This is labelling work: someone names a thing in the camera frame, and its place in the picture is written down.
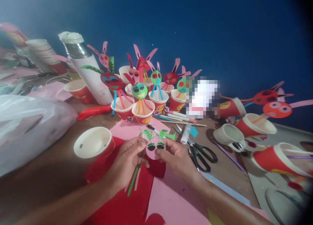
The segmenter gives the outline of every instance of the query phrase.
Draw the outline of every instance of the green straw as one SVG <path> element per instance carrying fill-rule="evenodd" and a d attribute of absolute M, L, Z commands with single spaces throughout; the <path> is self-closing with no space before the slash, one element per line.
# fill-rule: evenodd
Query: green straw
<path fill-rule="evenodd" d="M 129 186 L 129 189 L 128 189 L 128 192 L 127 192 L 127 196 L 130 195 L 130 192 L 131 192 L 131 190 L 132 190 L 132 188 L 133 188 L 134 181 L 135 181 L 135 178 L 136 178 L 138 169 L 139 169 L 139 165 L 137 165 L 136 168 L 135 168 L 134 176 L 133 176 L 133 178 L 132 178 L 132 180 L 131 180 L 131 183 L 130 183 L 130 186 Z"/>

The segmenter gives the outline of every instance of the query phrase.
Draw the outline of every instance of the forearm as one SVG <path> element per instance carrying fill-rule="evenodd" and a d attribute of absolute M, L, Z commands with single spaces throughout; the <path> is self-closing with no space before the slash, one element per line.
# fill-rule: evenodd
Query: forearm
<path fill-rule="evenodd" d="M 269 220 L 206 180 L 202 175 L 197 177 L 192 186 L 204 198 L 208 208 L 225 225 L 273 225 Z"/>
<path fill-rule="evenodd" d="M 35 210 L 17 222 L 16 225 L 78 225 L 83 223 L 114 195 L 115 192 L 102 180 L 82 187 L 49 205 Z"/>

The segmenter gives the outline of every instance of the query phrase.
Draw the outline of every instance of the thermos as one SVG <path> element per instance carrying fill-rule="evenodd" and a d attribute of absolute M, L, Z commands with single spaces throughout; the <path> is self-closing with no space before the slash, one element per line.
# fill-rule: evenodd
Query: thermos
<path fill-rule="evenodd" d="M 100 69 L 94 55 L 85 45 L 82 35 L 76 32 L 62 32 L 58 36 L 65 46 L 67 57 L 74 64 L 96 101 L 103 106 L 110 104 L 113 97 L 109 88 L 101 81 L 100 74 L 89 69 L 81 69 L 84 65 Z"/>

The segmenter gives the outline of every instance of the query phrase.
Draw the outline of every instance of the scissors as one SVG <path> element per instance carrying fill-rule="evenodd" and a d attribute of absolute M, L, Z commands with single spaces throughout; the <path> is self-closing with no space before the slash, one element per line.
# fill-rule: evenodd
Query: scissors
<path fill-rule="evenodd" d="M 182 133 L 182 129 L 176 124 L 177 128 L 174 127 L 174 129 L 180 134 L 183 135 Z M 218 162 L 218 158 L 216 156 L 216 154 L 209 149 L 208 147 L 205 146 L 201 146 L 195 142 L 193 142 L 190 138 L 188 138 L 188 144 L 189 144 L 189 148 L 188 148 L 188 153 L 189 156 L 191 157 L 194 165 L 196 166 L 197 170 L 199 171 L 199 169 L 205 173 L 211 172 L 211 167 L 209 166 L 209 164 L 206 162 L 206 160 L 204 158 L 206 158 L 208 161 L 210 161 L 211 163 L 217 163 Z M 197 162 L 197 158 L 202 162 L 202 164 L 204 165 L 205 169 L 201 167 L 201 165 L 199 165 L 199 163 Z"/>

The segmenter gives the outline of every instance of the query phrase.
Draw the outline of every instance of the hand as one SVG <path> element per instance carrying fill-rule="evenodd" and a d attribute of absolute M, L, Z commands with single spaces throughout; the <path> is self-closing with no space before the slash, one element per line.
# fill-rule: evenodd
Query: hand
<path fill-rule="evenodd" d="M 141 154 L 146 145 L 146 140 L 135 137 L 121 146 L 113 165 L 103 178 L 112 191 L 112 197 L 127 186 L 138 164 L 143 163 L 149 168 L 148 161 Z"/>
<path fill-rule="evenodd" d="M 177 176 L 191 185 L 199 176 L 202 177 L 193 164 L 186 147 L 169 138 L 165 138 L 163 141 L 166 150 L 156 149 L 156 153 L 161 160 L 169 164 Z"/>

